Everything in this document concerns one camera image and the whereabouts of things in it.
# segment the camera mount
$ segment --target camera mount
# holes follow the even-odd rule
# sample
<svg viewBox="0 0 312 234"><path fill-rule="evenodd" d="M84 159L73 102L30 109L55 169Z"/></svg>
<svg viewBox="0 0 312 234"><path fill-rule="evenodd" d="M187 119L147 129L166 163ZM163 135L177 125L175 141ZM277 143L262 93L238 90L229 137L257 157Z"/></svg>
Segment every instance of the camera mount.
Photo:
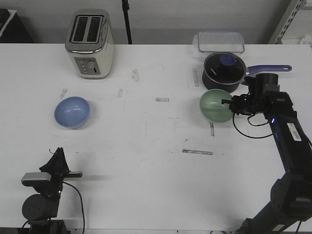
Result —
<svg viewBox="0 0 312 234"><path fill-rule="evenodd" d="M41 172L26 173L21 179L24 186L33 187L38 194L28 197L22 214L30 225L29 234L69 234L63 220L57 217L63 181L67 177L82 177L82 172L71 172L63 148L58 148Z"/></svg>

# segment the black cable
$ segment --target black cable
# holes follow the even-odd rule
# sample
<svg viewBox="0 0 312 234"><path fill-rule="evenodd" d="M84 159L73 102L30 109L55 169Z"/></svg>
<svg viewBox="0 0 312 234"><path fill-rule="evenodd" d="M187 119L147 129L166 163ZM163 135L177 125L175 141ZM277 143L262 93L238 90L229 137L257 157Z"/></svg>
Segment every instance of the black cable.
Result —
<svg viewBox="0 0 312 234"><path fill-rule="evenodd" d="M266 125L266 124L268 124L269 123L269 121L267 121L266 123L261 123L261 124L252 124L252 123L250 123L250 119L252 118L252 117L254 117L255 116L255 114L254 115L252 115L252 116L249 116L248 118L247 118L247 121L249 122L249 124L251 125L251 126L254 126L254 127L259 127L259 126L263 126L263 125Z"/></svg>
<svg viewBox="0 0 312 234"><path fill-rule="evenodd" d="M53 152L51 152L51 149L49 149L49 152L51 153L51 154L55 154L55 152L53 153Z"/></svg>
<svg viewBox="0 0 312 234"><path fill-rule="evenodd" d="M125 24L126 24L126 30L127 30L127 37L128 37L128 44L132 44L132 38L131 38L131 30L130 30L130 23L129 23L129 15L128 10L130 9L128 0L121 0L122 1L122 11L123 16L125 18Z"/></svg>
<svg viewBox="0 0 312 234"><path fill-rule="evenodd" d="M80 197L80 202L81 202L82 219L83 219L83 229L82 229L82 234L84 234L84 229L85 229L85 219L84 219L84 211L83 211L82 196L81 196L81 194L80 194L79 190L78 190L78 189L77 189L74 185L71 185L71 184L69 184L69 183L67 183L67 182L64 182L64 181L63 181L63 184L67 184L68 186L70 186L70 187L74 188L74 189L77 191L77 193L79 194L79 197Z"/></svg>
<svg viewBox="0 0 312 234"><path fill-rule="evenodd" d="M305 133L304 133L303 135L304 135L304 136L305 136L305 138L308 140L309 145L310 145L310 147L312 148L312 143L311 143L310 139L308 138L308 136L307 136Z"/></svg>
<svg viewBox="0 0 312 234"><path fill-rule="evenodd" d="M23 226L22 226L21 228L24 228L25 225L28 223L28 221L29 221L29 220L27 220L27 221L23 224Z"/></svg>
<svg viewBox="0 0 312 234"><path fill-rule="evenodd" d="M297 230L296 230L296 232L295 232L294 234L298 234L298 231L299 231L299 228L300 228L301 223L302 223L302 221L299 222L298 227L297 227Z"/></svg>
<svg viewBox="0 0 312 234"><path fill-rule="evenodd" d="M269 134L269 135L266 135L266 136L249 136L249 135L246 135L246 134L242 133L242 132L236 127L235 122L234 122L234 116L235 116L235 114L233 114L232 122L233 122L233 125L234 125L235 129L236 129L239 133L241 133L243 136L245 136L245 137L252 138L252 139L263 139L263 138L270 137L270 136L273 135L273 134Z"/></svg>

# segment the tape mark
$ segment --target tape mark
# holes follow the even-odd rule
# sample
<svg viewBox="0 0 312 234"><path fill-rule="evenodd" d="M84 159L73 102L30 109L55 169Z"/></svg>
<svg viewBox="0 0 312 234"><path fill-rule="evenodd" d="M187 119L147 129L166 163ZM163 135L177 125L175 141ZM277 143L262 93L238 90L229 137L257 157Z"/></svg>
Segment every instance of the tape mark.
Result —
<svg viewBox="0 0 312 234"><path fill-rule="evenodd" d="M132 70L132 79L136 82L140 82L140 76L138 75L138 69Z"/></svg>
<svg viewBox="0 0 312 234"><path fill-rule="evenodd" d="M54 137L59 137L59 138L66 139L66 137L64 137L64 136L59 136L59 135L55 135L55 134L53 134L53 136L54 136Z"/></svg>
<svg viewBox="0 0 312 234"><path fill-rule="evenodd" d="M159 64L160 66L162 66L162 69L165 71L165 67L164 65L162 65L161 63Z"/></svg>
<svg viewBox="0 0 312 234"><path fill-rule="evenodd" d="M169 102L169 98L166 97L157 97L156 101L164 101L164 102Z"/></svg>
<svg viewBox="0 0 312 234"><path fill-rule="evenodd" d="M60 98L61 100L62 100L63 97L65 96L66 92L67 92L67 89L63 89L63 90L62 90L62 93L61 93L60 96L59 96L59 98Z"/></svg>
<svg viewBox="0 0 312 234"><path fill-rule="evenodd" d="M214 123L209 122L209 125L210 125L211 136L214 137L215 136Z"/></svg>
<svg viewBox="0 0 312 234"><path fill-rule="evenodd" d="M200 154L200 155L213 155L213 152L201 151L201 150L182 150L182 153Z"/></svg>
<svg viewBox="0 0 312 234"><path fill-rule="evenodd" d="M249 135L249 136L250 136L250 134L249 134L249 128L248 128L248 124L246 124L246 128L247 128L247 135Z"/></svg>
<svg viewBox="0 0 312 234"><path fill-rule="evenodd" d="M122 92L123 92L123 90L119 89L117 97L119 97L119 98L122 97Z"/></svg>
<svg viewBox="0 0 312 234"><path fill-rule="evenodd" d="M172 117L169 117L169 119L172 119L172 120L174 121L174 132L176 132L176 125L179 124L179 123L177 122L177 120L178 120L179 118L172 118Z"/></svg>
<svg viewBox="0 0 312 234"><path fill-rule="evenodd" d="M195 87L198 87L198 77L197 77L197 70L196 68L193 68L193 79L194 79L194 84L195 84Z"/></svg>

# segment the gray wall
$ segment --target gray wall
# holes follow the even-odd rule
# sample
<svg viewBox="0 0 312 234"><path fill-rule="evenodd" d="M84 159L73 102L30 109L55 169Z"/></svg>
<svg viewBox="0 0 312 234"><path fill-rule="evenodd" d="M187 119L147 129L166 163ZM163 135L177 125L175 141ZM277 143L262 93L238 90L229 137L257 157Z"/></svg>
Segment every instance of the gray wall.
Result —
<svg viewBox="0 0 312 234"><path fill-rule="evenodd" d="M134 44L190 44L199 31L239 31L267 43L290 0L129 0ZM0 0L18 11L37 43L64 43L72 14L105 9L116 44L127 43L121 0Z"/></svg>

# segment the blue bowl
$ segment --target blue bowl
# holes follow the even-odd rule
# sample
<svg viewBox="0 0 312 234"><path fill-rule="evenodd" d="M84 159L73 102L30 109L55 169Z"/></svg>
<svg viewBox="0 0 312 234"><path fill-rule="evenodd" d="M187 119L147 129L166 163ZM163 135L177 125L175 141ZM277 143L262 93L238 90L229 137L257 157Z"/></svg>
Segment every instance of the blue bowl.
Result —
<svg viewBox="0 0 312 234"><path fill-rule="evenodd" d="M59 125L75 129L86 123L90 116L90 106L82 97L68 97L61 101L54 111Z"/></svg>

